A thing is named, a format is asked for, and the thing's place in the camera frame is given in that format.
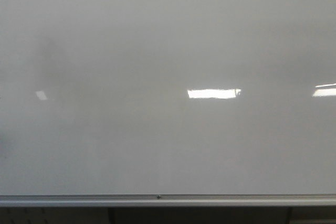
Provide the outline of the white whiteboard with aluminium frame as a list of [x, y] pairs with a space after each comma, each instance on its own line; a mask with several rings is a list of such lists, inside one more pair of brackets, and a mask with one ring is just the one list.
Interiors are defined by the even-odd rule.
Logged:
[[335, 0], [1, 0], [2, 207], [334, 205]]

